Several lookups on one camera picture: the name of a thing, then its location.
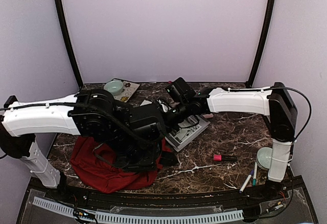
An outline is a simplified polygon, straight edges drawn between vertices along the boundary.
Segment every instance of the marble table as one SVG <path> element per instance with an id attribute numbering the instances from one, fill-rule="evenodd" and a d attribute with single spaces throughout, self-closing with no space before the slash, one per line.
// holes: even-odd
<path id="1" fill-rule="evenodd" d="M 244 87 L 242 83 L 189 83 L 195 91 L 202 87 Z M 137 106 L 143 100 L 169 95 L 167 83 L 142 83 L 128 103 Z M 87 84 L 83 89 L 103 88 L 103 84 Z M 150 187 L 122 190 L 129 193 L 185 194 L 240 188 L 254 168 L 257 151 L 272 146 L 269 131 L 260 115 L 219 113 L 209 119 L 211 124 L 187 147 L 176 153 L 179 164 L 162 169 Z M 49 154 L 50 162 L 67 176 L 71 186 L 90 188 L 75 175 L 69 160 L 77 137 L 59 134 Z M 238 161 L 215 162 L 214 154 L 235 155 Z M 263 184 L 266 171 L 258 170 L 257 184 Z"/>

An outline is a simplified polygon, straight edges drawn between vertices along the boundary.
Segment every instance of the red marker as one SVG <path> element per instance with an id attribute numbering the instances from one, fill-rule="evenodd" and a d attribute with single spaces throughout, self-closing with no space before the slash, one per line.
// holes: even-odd
<path id="1" fill-rule="evenodd" d="M 232 161 L 236 162 L 237 157 L 235 156 L 228 156 L 228 155 L 214 155 L 214 161 Z"/>

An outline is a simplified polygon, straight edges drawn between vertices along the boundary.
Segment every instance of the gray wall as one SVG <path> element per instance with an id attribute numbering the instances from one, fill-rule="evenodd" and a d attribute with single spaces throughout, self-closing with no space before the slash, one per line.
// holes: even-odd
<path id="1" fill-rule="evenodd" d="M 309 127 L 295 146 L 292 163 L 302 174 L 321 223 L 327 223 L 327 0 L 276 0 L 263 61 L 255 85 L 284 82 L 304 92 L 313 106 Z M 308 106 L 292 94 L 298 106 L 297 128 Z"/>
<path id="2" fill-rule="evenodd" d="M 0 12 L 0 105 L 14 94 L 29 102 L 76 92 L 54 0 L 0 0 Z M 37 137 L 43 153 L 53 138 Z M 16 223 L 30 176 L 19 160 L 0 161 L 0 223 Z"/>
<path id="3" fill-rule="evenodd" d="M 63 0 L 85 83 L 245 82 L 267 0 Z"/>

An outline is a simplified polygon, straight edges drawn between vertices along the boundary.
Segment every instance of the red bag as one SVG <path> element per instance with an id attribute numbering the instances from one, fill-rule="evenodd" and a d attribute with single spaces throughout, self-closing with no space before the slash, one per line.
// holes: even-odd
<path id="1" fill-rule="evenodd" d="M 162 140 L 162 150 L 171 151 Z M 102 160 L 96 158 L 93 150 L 99 144 L 92 137 L 78 137 L 71 157 L 71 165 L 80 180 L 103 193 L 112 193 L 121 189 L 137 190 L 151 185 L 157 177 L 158 170 L 162 168 L 157 159 L 157 170 L 147 172 L 123 172 Z M 97 149 L 97 154 L 113 164 L 115 153 L 103 144 Z"/>

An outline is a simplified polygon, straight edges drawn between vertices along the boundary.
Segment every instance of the white marker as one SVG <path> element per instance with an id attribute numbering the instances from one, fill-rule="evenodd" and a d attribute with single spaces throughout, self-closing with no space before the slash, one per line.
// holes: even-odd
<path id="1" fill-rule="evenodd" d="M 257 171 L 257 170 L 258 170 L 258 164 L 255 162 L 255 163 L 254 163 L 253 183 L 252 183 L 253 186 L 256 185 L 256 171 Z"/>
<path id="2" fill-rule="evenodd" d="M 246 187 L 246 185 L 249 183 L 251 177 L 253 176 L 254 170 L 251 170 L 251 173 L 247 176 L 247 179 L 245 180 L 243 186 L 241 187 L 239 193 L 242 193 L 244 191 L 244 188 Z"/>

